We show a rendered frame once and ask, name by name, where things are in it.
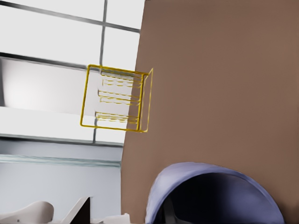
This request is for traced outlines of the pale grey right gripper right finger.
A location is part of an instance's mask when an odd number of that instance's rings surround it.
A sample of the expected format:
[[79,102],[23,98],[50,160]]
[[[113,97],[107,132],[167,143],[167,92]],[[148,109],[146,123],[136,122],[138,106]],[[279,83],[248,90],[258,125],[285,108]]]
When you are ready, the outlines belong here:
[[93,224],[130,224],[130,215],[124,213],[104,218],[93,218]]

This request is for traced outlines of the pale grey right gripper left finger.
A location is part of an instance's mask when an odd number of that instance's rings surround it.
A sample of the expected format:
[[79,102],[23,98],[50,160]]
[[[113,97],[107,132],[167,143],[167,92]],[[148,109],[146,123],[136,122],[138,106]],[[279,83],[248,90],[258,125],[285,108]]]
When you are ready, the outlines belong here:
[[80,198],[62,220],[62,224],[91,224],[90,197]]

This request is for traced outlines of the purple cup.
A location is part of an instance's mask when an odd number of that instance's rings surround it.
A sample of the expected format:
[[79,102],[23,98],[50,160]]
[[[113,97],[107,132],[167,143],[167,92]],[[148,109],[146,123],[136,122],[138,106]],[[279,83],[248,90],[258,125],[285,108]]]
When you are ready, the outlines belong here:
[[197,162],[172,164],[154,181],[146,224],[285,224],[271,195],[232,169]]

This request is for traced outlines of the low silver frame bar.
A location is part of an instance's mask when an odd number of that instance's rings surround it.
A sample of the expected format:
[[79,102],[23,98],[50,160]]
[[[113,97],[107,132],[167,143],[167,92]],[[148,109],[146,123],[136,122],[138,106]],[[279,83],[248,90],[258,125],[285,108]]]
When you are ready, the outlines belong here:
[[74,140],[64,138],[49,138],[49,137],[38,137],[38,136],[25,136],[25,135],[12,135],[0,133],[0,139],[5,140],[19,140],[19,141],[36,141],[36,142],[47,142],[57,144],[75,144],[75,145],[95,145],[95,146],[106,146],[106,147],[123,147],[123,143],[118,142],[106,142],[106,141],[93,141],[93,140]]

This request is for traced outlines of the wide silver frame post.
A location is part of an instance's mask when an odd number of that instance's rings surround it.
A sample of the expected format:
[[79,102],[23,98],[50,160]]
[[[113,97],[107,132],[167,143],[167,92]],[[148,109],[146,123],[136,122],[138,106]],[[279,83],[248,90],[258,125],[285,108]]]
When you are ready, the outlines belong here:
[[81,113],[87,66],[0,52],[0,105]]

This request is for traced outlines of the thin upright silver frame post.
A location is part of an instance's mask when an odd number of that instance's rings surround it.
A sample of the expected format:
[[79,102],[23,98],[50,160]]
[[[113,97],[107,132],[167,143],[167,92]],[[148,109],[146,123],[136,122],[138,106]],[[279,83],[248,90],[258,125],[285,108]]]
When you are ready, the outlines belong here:
[[[107,5],[108,5],[108,0],[104,0],[104,10],[103,10],[103,22],[104,23],[107,20]],[[102,33],[101,33],[101,45],[100,45],[100,60],[99,60],[99,65],[102,65],[102,63],[103,63],[105,30],[106,30],[106,26],[103,25],[103,27],[102,27]],[[96,132],[97,132],[97,129],[95,128],[93,130],[93,144],[96,143]]]

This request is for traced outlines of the slanted silver frame bar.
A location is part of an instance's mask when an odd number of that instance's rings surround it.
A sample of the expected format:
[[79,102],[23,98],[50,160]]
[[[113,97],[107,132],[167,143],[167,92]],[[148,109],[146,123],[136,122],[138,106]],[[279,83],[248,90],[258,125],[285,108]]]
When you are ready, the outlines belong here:
[[125,30],[125,31],[129,31],[129,32],[140,33],[140,31],[141,31],[140,29],[107,22],[106,21],[107,20],[107,5],[108,5],[108,0],[104,0],[103,20],[98,21],[98,20],[88,19],[85,17],[79,17],[79,16],[75,16],[75,15],[64,14],[64,13],[60,13],[60,12],[55,12],[55,11],[50,11],[50,10],[46,10],[46,9],[30,7],[30,6],[26,6],[26,5],[21,5],[21,4],[16,4],[16,3],[0,0],[0,6],[11,7],[11,8],[21,9],[21,10],[35,12],[35,13],[39,13],[39,14],[55,16],[55,17],[59,17],[59,18],[69,19],[72,21],[79,21],[79,22],[84,22],[84,23],[89,23],[89,24],[94,24],[94,25],[100,25],[102,27],[110,27],[110,28]]

